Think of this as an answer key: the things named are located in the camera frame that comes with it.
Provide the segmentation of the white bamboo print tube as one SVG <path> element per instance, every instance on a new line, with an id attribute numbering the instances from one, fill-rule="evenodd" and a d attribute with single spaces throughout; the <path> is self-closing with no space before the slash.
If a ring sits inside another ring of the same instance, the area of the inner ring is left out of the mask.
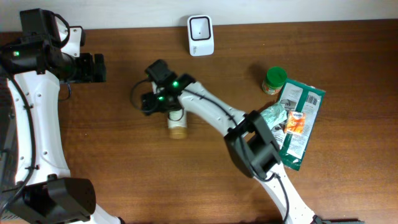
<path id="1" fill-rule="evenodd" d="M 187 113 L 184 109 L 168 113 L 168 129 L 171 139 L 185 139 L 187 133 Z"/>

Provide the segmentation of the teal wet wipes pack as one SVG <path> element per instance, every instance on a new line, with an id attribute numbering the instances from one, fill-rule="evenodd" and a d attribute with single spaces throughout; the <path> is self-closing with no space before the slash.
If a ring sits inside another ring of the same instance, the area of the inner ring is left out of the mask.
<path id="1" fill-rule="evenodd" d="M 287 119 L 287 112 L 280 103 L 273 104 L 264 111 L 261 111 L 260 114 L 269 129 L 272 129 L 274 126 L 282 123 Z"/>

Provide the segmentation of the green lid jar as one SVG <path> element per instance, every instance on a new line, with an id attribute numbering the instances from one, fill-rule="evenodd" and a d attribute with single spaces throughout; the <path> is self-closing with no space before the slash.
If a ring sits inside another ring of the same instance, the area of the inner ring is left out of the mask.
<path id="1" fill-rule="evenodd" d="M 262 83 L 262 90 L 268 95 L 278 94 L 285 84 L 287 72 L 281 67 L 271 67 Z"/>

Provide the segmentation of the small orange snack packet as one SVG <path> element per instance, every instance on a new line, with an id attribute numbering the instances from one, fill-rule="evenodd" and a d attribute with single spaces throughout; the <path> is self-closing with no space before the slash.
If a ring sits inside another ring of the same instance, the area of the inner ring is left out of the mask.
<path id="1" fill-rule="evenodd" d="M 284 133 L 301 135 L 304 130 L 306 117 L 305 113 L 289 111 Z"/>

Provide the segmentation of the green 3M gloves package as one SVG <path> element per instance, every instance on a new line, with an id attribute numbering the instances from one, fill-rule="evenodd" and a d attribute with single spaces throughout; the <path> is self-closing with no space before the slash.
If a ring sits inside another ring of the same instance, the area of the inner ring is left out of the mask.
<path id="1" fill-rule="evenodd" d="M 325 93 L 314 86 L 286 79 L 278 102 L 287 118 L 271 131 L 279 144 L 282 162 L 290 169 L 298 171 L 302 165 Z"/>

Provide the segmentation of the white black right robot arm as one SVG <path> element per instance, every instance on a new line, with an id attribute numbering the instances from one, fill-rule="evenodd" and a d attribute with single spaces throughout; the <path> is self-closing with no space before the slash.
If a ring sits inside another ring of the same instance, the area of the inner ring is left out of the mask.
<path id="1" fill-rule="evenodd" d="M 302 200 L 286 174 L 280 147 L 260 112 L 245 113 L 212 95 L 187 73 L 177 75 L 164 60 L 156 60 L 145 73 L 152 91 L 141 96 L 141 110 L 191 112 L 224 138 L 234 165 L 258 181 L 278 208 L 283 223 L 324 223 Z"/>

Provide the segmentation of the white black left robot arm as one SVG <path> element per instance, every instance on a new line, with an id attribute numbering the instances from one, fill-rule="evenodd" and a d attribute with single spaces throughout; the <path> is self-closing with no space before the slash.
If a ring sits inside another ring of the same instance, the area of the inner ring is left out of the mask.
<path id="1" fill-rule="evenodd" d="M 61 85 L 104 82 L 104 57 L 81 52 L 84 29 L 59 14 L 19 15 L 23 35 L 1 47 L 12 101 L 1 145 L 1 221 L 121 223 L 97 204 L 90 180 L 71 176 L 58 119 Z"/>

